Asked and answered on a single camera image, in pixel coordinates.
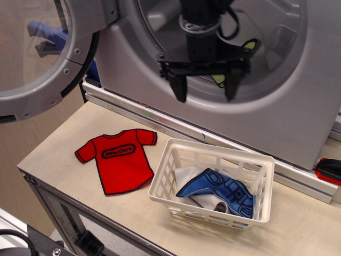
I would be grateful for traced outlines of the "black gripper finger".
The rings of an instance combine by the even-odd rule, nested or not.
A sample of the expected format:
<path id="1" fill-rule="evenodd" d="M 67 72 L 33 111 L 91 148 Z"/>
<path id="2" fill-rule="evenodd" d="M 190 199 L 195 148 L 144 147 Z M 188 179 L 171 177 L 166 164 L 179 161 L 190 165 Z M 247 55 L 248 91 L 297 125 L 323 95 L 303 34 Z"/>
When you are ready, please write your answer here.
<path id="1" fill-rule="evenodd" d="M 182 103 L 185 103 L 188 92 L 186 77 L 183 75 L 170 73 L 168 75 L 168 80 L 176 99 Z"/>
<path id="2" fill-rule="evenodd" d="M 225 97 L 227 101 L 235 98 L 240 81 L 242 78 L 242 71 L 240 69 L 231 69 L 225 74 Z"/>

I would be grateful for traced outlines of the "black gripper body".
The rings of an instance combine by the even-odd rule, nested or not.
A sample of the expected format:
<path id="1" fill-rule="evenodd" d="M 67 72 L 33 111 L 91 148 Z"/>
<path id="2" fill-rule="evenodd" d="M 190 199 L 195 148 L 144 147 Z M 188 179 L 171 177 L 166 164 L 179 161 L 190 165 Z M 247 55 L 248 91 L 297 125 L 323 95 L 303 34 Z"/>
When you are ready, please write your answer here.
<path id="1" fill-rule="evenodd" d="M 218 79 L 241 79 L 250 72 L 249 59 L 254 55 L 256 39 L 242 45 L 233 45 L 219 35 L 203 38 L 189 36 L 187 42 L 177 48 L 160 53 L 160 76 L 165 79 L 189 76 L 213 76 Z"/>

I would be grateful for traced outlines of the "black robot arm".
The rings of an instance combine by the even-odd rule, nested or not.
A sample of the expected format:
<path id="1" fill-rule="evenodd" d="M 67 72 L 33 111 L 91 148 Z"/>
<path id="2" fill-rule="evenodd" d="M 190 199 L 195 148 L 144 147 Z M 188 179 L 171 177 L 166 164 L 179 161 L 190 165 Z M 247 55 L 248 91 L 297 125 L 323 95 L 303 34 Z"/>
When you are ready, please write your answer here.
<path id="1" fill-rule="evenodd" d="M 240 81 L 250 72 L 250 58 L 257 40 L 241 46 L 229 44 L 239 33 L 239 19 L 231 8 L 232 1 L 181 1 L 179 24 L 186 44 L 156 57 L 160 76 L 169 81 L 180 102 L 186 101 L 187 77 L 223 77 L 225 97 L 236 96 Z"/>

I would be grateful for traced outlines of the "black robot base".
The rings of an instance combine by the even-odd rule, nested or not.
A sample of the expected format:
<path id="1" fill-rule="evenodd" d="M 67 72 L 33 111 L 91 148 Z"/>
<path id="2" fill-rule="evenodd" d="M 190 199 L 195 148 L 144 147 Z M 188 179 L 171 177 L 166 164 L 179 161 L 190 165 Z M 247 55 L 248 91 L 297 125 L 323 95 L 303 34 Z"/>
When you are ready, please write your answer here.
<path id="1" fill-rule="evenodd" d="M 1 229 L 1 255 L 75 255 L 35 228 L 27 225 L 24 231 Z"/>

